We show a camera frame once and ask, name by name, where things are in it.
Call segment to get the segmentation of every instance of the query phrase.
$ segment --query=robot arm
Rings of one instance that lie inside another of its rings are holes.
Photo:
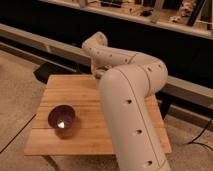
[[[169,171],[170,167],[149,118],[145,97],[165,84],[167,69],[149,55],[107,47],[98,32],[87,39],[83,49],[96,69],[113,68],[102,74],[99,91],[103,114],[122,171]]]

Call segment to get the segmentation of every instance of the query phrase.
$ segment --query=gray floor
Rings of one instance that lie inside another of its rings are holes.
[[[0,150],[36,113],[45,85],[37,81],[33,71],[38,66],[0,51]],[[213,152],[200,145],[184,145],[195,137],[208,119],[173,107],[165,119],[172,145],[167,155],[174,171],[212,171]],[[213,126],[199,139],[213,147]],[[31,123],[0,154],[0,171],[52,171],[42,157],[24,156],[23,150]],[[65,171],[117,171],[115,156],[58,156],[54,157]]]

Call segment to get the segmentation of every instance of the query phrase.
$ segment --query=dark brown bowl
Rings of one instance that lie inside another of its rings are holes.
[[[56,106],[48,116],[48,123],[54,129],[65,129],[71,127],[75,119],[75,111],[71,106]]]

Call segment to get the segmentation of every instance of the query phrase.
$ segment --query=table leg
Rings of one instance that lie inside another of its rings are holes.
[[[59,171],[57,163],[52,159],[51,156],[42,156],[42,157],[55,169],[55,171]]]

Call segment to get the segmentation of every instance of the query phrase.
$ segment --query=wooden tabletop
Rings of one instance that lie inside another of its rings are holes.
[[[75,109],[76,120],[67,130],[48,124],[49,112],[58,105]],[[148,111],[165,153],[171,152],[168,136],[154,96],[146,99]],[[25,155],[114,154],[91,75],[52,75],[46,86],[25,147]]]

